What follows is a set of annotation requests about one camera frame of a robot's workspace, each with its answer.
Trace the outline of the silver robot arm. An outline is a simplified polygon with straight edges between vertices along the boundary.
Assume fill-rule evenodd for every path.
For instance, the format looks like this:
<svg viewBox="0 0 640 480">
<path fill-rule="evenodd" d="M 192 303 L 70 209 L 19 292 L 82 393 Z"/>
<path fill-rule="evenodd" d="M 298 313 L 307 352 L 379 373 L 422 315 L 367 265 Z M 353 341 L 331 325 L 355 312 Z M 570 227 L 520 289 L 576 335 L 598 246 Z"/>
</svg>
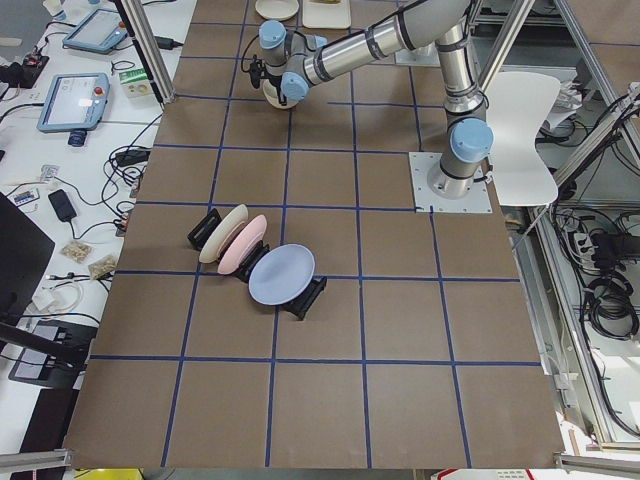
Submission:
<svg viewBox="0 0 640 480">
<path fill-rule="evenodd" d="M 309 90 L 359 67 L 386 59 L 400 50 L 436 45 L 445 86 L 448 147 L 438 171 L 446 179 L 467 181 L 489 154 L 493 139 L 484 143 L 463 138 L 476 118 L 486 128 L 486 96 L 472 70 L 469 51 L 470 1 L 412 1 L 383 19 L 329 42 L 303 34 L 281 22 L 264 22 L 257 35 L 259 53 L 247 73 L 258 89 L 269 84 L 275 102 L 284 108 L 306 98 Z"/>
</svg>

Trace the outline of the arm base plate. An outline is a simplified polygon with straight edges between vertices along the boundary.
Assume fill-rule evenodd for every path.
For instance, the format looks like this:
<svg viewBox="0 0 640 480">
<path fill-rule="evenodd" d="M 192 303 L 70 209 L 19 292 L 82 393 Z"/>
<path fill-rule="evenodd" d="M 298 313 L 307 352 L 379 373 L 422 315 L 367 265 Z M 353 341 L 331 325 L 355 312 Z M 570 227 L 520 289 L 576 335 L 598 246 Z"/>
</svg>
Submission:
<svg viewBox="0 0 640 480">
<path fill-rule="evenodd" d="M 403 49 L 396 52 L 395 63 L 397 65 L 434 68 L 440 66 L 437 49 L 434 43 L 415 50 Z"/>
<path fill-rule="evenodd" d="M 414 208 L 418 213 L 491 214 L 492 205 L 480 167 L 472 177 L 454 179 L 441 170 L 439 152 L 408 154 Z"/>
</svg>

